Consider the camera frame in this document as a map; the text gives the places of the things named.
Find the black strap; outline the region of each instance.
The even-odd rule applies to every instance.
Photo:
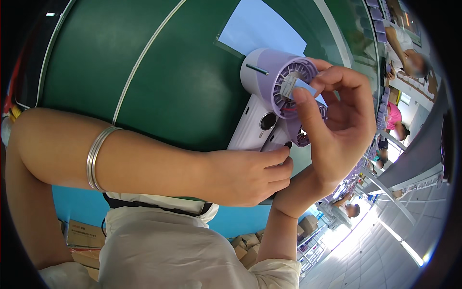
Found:
[[[119,200],[119,199],[113,199],[113,198],[110,198],[106,193],[103,193],[103,197],[108,202],[109,207],[111,209],[116,209],[116,208],[120,208],[120,207],[157,208],[157,209],[162,209],[162,210],[167,211],[167,212],[188,215],[188,216],[191,216],[191,217],[198,217],[200,215],[205,214],[210,209],[210,207],[212,206],[212,203],[204,203],[204,207],[202,207],[202,211],[200,213],[196,214],[196,213],[183,211],[182,209],[162,208],[162,207],[160,207],[158,205],[148,204],[148,203],[139,202],[139,201],[129,202],[129,201],[123,201],[123,200]]]

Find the cardboard box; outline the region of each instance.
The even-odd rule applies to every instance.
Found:
[[[304,230],[302,235],[304,237],[307,237],[312,232],[314,232],[317,229],[317,223],[318,219],[313,215],[308,215],[305,218],[303,218],[298,224]]]
[[[395,198],[399,199],[403,196],[403,191],[402,190],[393,191],[392,194],[395,196]]]
[[[255,236],[257,236],[258,239],[263,238],[263,233],[265,233],[265,230],[261,230],[255,233]]]
[[[305,232],[305,230],[303,230],[303,228],[300,227],[300,225],[297,225],[297,236],[300,236],[301,234],[303,234],[303,232]]]
[[[241,246],[236,246],[234,248],[234,252],[236,252],[236,256],[239,260],[247,254],[247,251],[244,250]]]
[[[93,269],[87,266],[84,266],[85,269],[87,269],[88,274],[90,275],[93,280],[98,281],[98,275],[99,275],[99,270],[98,269]]]
[[[244,257],[242,257],[241,263],[246,269],[255,265],[259,249],[260,244],[255,245],[247,251],[247,254]]]
[[[89,256],[85,256],[76,252],[71,253],[72,258],[75,262],[82,264],[83,266],[90,267],[93,269],[99,269],[99,260]]]
[[[99,259],[99,252],[106,237],[101,227],[91,226],[74,220],[69,221],[67,247],[71,252]]]
[[[231,245],[233,248],[237,246],[242,247],[245,250],[249,250],[255,245],[258,245],[260,241],[258,240],[257,236],[254,233],[239,235],[237,236],[232,242]]]
[[[231,246],[236,249],[236,247],[241,247],[245,251],[247,250],[247,246],[245,245],[244,241],[242,240],[241,236],[237,236],[234,238],[234,240],[231,242]]]

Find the round button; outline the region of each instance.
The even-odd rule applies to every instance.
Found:
[[[276,124],[277,120],[278,118],[276,117],[276,115],[270,112],[261,119],[260,128],[262,130],[269,130]]]

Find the black cable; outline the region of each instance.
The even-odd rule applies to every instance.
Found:
[[[101,222],[101,232],[103,232],[103,235],[104,235],[105,237],[107,237],[107,236],[106,236],[106,233],[105,233],[104,230],[103,230],[103,224],[104,224],[105,221],[106,221],[106,218],[104,218],[103,221]]]

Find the white sleeve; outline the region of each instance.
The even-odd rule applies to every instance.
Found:
[[[414,44],[412,42],[412,38],[401,28],[398,26],[394,26],[394,29],[396,30],[396,39],[399,41],[401,45],[401,49],[407,50],[407,49],[413,49]]]
[[[66,262],[38,271],[50,289],[101,289],[87,269],[77,262]]]
[[[268,259],[250,267],[249,272],[257,278],[260,289],[298,289],[302,265],[285,259]]]

